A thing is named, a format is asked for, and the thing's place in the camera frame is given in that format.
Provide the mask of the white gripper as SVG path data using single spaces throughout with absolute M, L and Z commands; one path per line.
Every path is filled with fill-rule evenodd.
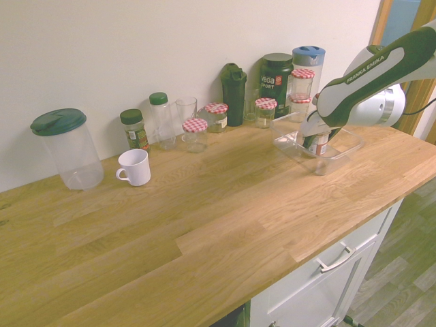
M 340 131 L 340 127 L 329 127 L 319 114 L 310 114 L 300 125 L 303 138 L 302 146 L 308 151 L 315 151 L 318 145 L 318 134 L 328 134 L 330 142 Z

